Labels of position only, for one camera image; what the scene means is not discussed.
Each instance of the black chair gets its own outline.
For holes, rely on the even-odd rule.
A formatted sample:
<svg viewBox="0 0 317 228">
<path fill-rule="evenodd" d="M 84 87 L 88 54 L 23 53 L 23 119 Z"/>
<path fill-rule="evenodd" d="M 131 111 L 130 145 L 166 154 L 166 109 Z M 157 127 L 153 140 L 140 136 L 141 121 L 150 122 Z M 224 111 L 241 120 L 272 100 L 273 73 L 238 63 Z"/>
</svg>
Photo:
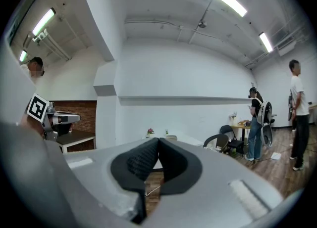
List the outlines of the black chair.
<svg viewBox="0 0 317 228">
<path fill-rule="evenodd" d="M 244 154 L 243 151 L 243 146 L 244 146 L 244 141 L 239 141 L 235 135 L 235 133 L 233 132 L 233 129 L 231 128 L 230 125 L 224 125 L 220 128 L 220 133 L 221 134 L 226 134 L 232 132 L 234 135 L 234 138 L 228 143 L 228 147 L 230 148 L 235 148 L 236 152 L 240 153 L 242 156 Z"/>
<path fill-rule="evenodd" d="M 217 146 L 221 147 L 221 150 L 219 152 L 225 153 L 227 151 L 227 144 L 229 142 L 229 137 L 227 135 L 224 135 L 224 134 L 218 134 L 218 135 L 214 135 L 212 137 L 209 137 L 204 142 L 204 146 L 203 147 L 206 147 L 207 144 L 209 144 L 214 139 L 217 139 L 216 147 Z"/>
</svg>

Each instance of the woman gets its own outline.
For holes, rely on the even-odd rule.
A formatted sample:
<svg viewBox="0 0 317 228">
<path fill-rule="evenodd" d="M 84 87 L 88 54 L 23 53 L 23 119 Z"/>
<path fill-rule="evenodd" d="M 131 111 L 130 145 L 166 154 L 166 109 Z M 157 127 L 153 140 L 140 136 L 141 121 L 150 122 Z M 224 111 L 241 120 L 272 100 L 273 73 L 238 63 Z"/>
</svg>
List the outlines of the woman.
<svg viewBox="0 0 317 228">
<path fill-rule="evenodd" d="M 251 129 L 248 138 L 249 150 L 248 154 L 244 157 L 246 160 L 253 161 L 254 159 L 261 158 L 262 141 L 261 141 L 261 124 L 257 121 L 260 106 L 263 103 L 263 99 L 256 88 L 250 89 L 250 96 L 252 99 L 252 106 L 250 113 L 253 116 L 251 122 Z"/>
</svg>

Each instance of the black pants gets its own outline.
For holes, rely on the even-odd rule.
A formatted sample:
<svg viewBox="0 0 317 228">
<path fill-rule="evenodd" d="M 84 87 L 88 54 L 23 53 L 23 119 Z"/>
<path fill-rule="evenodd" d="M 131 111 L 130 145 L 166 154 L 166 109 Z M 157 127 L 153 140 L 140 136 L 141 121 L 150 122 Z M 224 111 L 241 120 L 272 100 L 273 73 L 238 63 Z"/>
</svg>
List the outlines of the black pants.
<svg viewBox="0 0 317 228">
<path fill-rule="evenodd" d="M 296 165 L 301 166 L 309 138 L 309 115 L 296 116 L 297 127 L 293 143 L 292 157 L 297 157 Z"/>
</svg>

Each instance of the wooden floor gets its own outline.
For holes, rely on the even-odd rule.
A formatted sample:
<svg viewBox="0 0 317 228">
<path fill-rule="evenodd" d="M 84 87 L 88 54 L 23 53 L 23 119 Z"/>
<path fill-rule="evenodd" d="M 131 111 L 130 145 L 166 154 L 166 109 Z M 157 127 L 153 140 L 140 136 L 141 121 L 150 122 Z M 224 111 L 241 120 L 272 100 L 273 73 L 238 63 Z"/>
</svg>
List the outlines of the wooden floor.
<svg viewBox="0 0 317 228">
<path fill-rule="evenodd" d="M 274 144 L 271 148 L 263 147 L 261 161 L 256 163 L 235 155 L 235 159 L 250 170 L 270 182 L 280 193 L 287 197 L 291 193 L 304 188 L 307 184 L 315 165 L 317 164 L 317 126 L 310 126 L 310 138 L 304 153 L 305 168 L 301 171 L 293 171 L 295 160 L 290 160 L 293 136 L 291 129 L 279 129 L 273 131 Z M 281 153 L 279 160 L 272 160 L 270 157 L 273 152 Z M 146 192 L 160 185 L 163 172 L 151 173 L 146 181 Z M 148 215 L 155 209 L 159 202 L 159 188 L 146 197 L 146 209 Z"/>
</svg>

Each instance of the jeans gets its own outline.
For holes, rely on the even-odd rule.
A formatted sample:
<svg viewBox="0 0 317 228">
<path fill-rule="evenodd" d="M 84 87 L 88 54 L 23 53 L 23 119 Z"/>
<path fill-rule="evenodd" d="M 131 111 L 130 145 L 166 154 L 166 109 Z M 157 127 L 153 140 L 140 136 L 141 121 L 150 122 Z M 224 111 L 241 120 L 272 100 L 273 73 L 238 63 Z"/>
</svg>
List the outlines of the jeans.
<svg viewBox="0 0 317 228">
<path fill-rule="evenodd" d="M 300 167 L 303 163 L 303 155 L 309 138 L 309 116 L 296 116 L 297 127 L 292 148 L 292 157 L 297 157 L 295 166 Z"/>
<path fill-rule="evenodd" d="M 261 140 L 261 124 L 258 123 L 256 117 L 252 117 L 251 129 L 248 138 L 249 150 L 248 158 L 261 158 L 262 140 Z"/>
</svg>

